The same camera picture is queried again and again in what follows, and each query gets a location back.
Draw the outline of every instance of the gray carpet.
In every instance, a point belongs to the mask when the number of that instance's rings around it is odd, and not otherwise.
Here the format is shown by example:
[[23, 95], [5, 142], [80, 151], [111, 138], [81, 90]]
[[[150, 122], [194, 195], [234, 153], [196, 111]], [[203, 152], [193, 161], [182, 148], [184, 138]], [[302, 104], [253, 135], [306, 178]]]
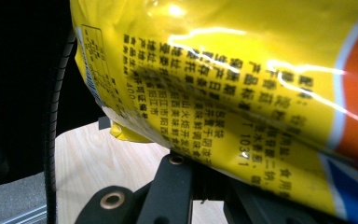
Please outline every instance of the gray carpet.
[[46, 205], [43, 173], [0, 186], [0, 222], [43, 205]]

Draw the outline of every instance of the wooden surface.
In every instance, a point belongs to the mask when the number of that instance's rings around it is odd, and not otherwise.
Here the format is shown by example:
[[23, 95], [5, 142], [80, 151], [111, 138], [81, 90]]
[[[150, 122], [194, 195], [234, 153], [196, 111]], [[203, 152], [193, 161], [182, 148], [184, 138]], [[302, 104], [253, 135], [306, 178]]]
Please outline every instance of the wooden surface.
[[[150, 182], [169, 150], [157, 144], [120, 141], [98, 122], [56, 139], [59, 223], [74, 223], [94, 193], [116, 185], [136, 191]], [[227, 223], [223, 203], [193, 203], [193, 223]]]

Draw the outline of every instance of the dark background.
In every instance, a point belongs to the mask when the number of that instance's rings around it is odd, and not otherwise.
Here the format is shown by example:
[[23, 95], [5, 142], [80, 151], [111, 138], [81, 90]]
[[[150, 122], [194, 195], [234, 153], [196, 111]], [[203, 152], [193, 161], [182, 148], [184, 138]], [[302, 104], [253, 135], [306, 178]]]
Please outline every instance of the dark background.
[[[0, 184], [43, 171], [48, 76], [58, 64], [69, 29], [69, 1], [0, 0], [0, 148], [9, 163]], [[57, 134], [103, 115], [73, 57], [58, 115]]]

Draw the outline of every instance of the plastic packaging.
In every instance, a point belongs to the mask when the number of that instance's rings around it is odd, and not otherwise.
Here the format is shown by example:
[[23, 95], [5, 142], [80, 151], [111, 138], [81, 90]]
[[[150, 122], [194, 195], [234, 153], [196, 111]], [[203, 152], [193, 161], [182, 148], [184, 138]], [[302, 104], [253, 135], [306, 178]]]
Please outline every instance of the plastic packaging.
[[358, 222], [358, 1], [71, 9], [76, 62], [112, 134]]

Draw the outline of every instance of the crinkled plastic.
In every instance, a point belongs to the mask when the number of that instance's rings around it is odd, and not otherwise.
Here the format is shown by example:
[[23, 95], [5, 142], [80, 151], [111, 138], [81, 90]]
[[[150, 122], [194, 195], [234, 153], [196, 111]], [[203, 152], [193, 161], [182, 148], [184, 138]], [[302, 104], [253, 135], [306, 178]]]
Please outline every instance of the crinkled plastic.
[[72, 0], [119, 139], [358, 222], [358, 1]]

